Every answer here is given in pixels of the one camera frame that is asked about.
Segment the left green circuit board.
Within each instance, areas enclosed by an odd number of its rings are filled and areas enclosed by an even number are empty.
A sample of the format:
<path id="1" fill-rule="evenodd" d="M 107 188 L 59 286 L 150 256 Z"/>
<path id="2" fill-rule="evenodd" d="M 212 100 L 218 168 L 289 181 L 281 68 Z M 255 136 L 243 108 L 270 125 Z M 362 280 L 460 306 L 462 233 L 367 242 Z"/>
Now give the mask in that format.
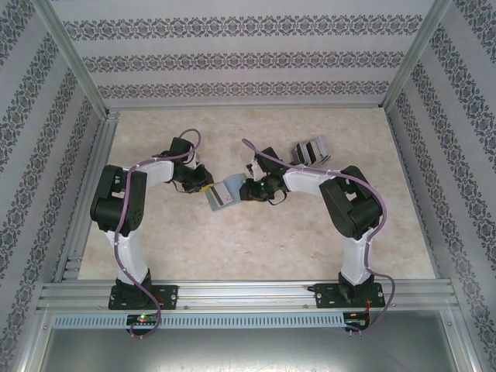
<path id="1" fill-rule="evenodd" d="M 151 314 L 142 315 L 127 315 L 127 326 L 155 326 L 157 324 L 157 316 Z"/>

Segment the grey sheet metal panel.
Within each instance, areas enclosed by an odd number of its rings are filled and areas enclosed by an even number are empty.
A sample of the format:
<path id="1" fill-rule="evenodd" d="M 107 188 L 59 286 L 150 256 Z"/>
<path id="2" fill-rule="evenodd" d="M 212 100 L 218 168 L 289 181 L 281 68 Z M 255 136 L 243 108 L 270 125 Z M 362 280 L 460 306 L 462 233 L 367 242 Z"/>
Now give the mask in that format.
<path id="1" fill-rule="evenodd" d="M 53 331 L 40 372 L 457 372 L 439 337 L 335 329 Z"/>

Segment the aluminium mounting rail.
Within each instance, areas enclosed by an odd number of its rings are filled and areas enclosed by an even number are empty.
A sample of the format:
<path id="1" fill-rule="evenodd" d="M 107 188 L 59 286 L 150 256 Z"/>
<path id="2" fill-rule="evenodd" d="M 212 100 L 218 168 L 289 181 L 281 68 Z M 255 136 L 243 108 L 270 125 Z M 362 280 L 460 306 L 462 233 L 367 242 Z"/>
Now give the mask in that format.
<path id="1" fill-rule="evenodd" d="M 310 281 L 156 281 L 178 286 L 177 312 L 305 312 L 317 308 Z M 378 282 L 391 311 L 447 310 L 460 302 L 449 279 Z M 112 281 L 76 280 L 42 286 L 35 309 L 50 313 L 108 311 Z"/>

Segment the aluminium side rail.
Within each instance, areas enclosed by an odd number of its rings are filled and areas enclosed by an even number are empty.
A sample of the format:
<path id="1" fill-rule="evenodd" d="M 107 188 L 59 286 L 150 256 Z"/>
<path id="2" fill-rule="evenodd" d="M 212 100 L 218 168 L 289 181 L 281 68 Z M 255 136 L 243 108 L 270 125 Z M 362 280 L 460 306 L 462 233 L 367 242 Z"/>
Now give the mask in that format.
<path id="1" fill-rule="evenodd" d="M 88 165 L 77 197 L 69 230 L 64 238 L 57 270 L 53 282 L 77 280 L 81 269 L 88 235 L 91 231 L 90 207 L 102 168 L 107 164 L 120 112 L 110 111 L 99 126 Z"/>

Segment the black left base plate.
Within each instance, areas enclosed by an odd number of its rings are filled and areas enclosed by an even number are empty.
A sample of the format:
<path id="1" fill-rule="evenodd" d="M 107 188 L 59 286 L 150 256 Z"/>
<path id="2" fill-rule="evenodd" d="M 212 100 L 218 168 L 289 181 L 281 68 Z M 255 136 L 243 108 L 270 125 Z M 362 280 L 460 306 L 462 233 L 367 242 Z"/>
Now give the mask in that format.
<path id="1" fill-rule="evenodd" d="M 178 286 L 153 285 L 149 292 L 159 303 L 161 310 L 175 310 L 178 298 Z M 156 309 L 154 301 L 136 286 L 112 287 L 108 300 L 110 310 L 152 310 Z"/>

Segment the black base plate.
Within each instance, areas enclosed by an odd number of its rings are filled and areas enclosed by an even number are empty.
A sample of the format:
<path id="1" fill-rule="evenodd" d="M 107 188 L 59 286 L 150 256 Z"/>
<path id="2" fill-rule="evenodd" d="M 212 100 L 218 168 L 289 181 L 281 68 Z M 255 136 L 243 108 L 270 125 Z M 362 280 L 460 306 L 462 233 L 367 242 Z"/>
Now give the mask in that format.
<path id="1" fill-rule="evenodd" d="M 159 303 L 161 310 L 175 310 L 178 298 L 178 286 L 153 285 L 149 292 Z M 154 301 L 136 286 L 112 287 L 108 300 L 110 310 L 152 310 L 156 309 Z"/>
<path id="2" fill-rule="evenodd" d="M 381 284 L 372 284 L 364 294 L 347 301 L 339 290 L 339 284 L 319 283 L 313 285 L 315 303 L 317 308 L 383 308 L 386 298 Z"/>

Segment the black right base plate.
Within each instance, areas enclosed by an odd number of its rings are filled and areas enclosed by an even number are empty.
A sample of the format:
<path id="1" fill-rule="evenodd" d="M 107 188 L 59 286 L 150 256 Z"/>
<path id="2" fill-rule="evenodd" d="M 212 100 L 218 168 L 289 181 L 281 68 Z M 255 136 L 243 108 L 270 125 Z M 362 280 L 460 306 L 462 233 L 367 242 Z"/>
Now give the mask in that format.
<path id="1" fill-rule="evenodd" d="M 386 298 L 381 284 L 372 284 L 364 294 L 347 301 L 339 290 L 339 284 L 319 283 L 313 285 L 315 303 L 317 308 L 383 308 Z"/>

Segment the aluminium frame post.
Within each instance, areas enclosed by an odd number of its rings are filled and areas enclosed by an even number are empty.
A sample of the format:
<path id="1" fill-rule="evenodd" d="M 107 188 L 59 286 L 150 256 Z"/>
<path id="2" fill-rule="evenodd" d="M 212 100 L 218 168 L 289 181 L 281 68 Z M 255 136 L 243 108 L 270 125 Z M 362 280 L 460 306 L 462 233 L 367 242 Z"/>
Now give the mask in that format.
<path id="1" fill-rule="evenodd" d="M 380 103 L 380 106 L 386 113 L 389 113 L 392 110 L 396 99 L 410 76 L 410 73 L 418 63 L 421 55 L 429 43 L 429 39 L 432 37 L 432 34 L 441 22 L 451 4 L 451 1 L 452 0 L 433 0 L 432 6 L 420 25 L 411 46 L 400 63 L 400 66 L 392 78 L 388 90 Z"/>
<path id="2" fill-rule="evenodd" d="M 109 109 L 100 94 L 96 83 L 93 81 L 81 55 L 78 53 L 68 31 L 60 20 L 51 0 L 30 0 L 36 12 L 42 19 L 45 27 L 53 37 L 69 68 L 73 71 L 78 83 L 88 97 L 92 107 L 99 117 L 107 117 Z"/>

